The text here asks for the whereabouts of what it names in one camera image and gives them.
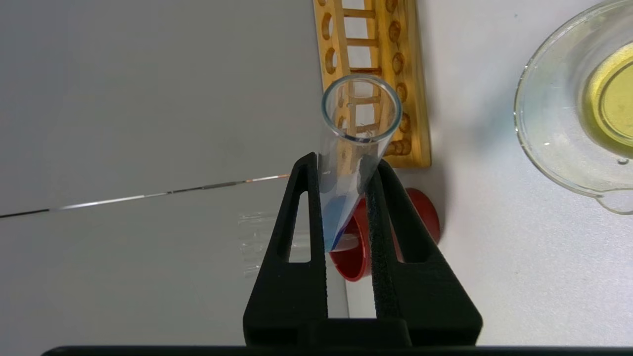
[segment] glass beaker spout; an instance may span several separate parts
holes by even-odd
[[[607,210],[620,215],[633,215],[633,189],[606,191],[596,198]]]

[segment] glass test tube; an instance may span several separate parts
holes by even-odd
[[[318,155],[325,251],[337,244],[395,130],[402,107],[396,92],[372,75],[348,75],[323,95]]]

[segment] glass petri dish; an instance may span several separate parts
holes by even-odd
[[[520,144],[559,185],[633,214],[633,0],[562,25],[526,64],[515,98]]]

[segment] white table surface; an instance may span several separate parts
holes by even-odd
[[[548,180],[513,124],[527,60],[597,2],[419,2],[434,166],[401,178],[439,211],[480,345],[633,345],[633,217]],[[350,316],[375,315],[370,290],[348,283]]]
[[[420,1],[434,166],[401,177],[439,211],[480,344],[633,345],[632,218],[541,175],[513,128],[525,62],[593,3]],[[311,6],[2,2],[0,213],[288,171],[318,141]],[[242,343],[237,214],[283,182],[260,188],[1,221],[0,354]],[[347,298],[373,313],[368,279]]]

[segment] gray wall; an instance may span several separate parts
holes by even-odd
[[[309,1],[1,1],[0,83],[0,214],[286,173],[317,146]],[[0,355],[243,343],[238,214],[284,186],[0,220]]]

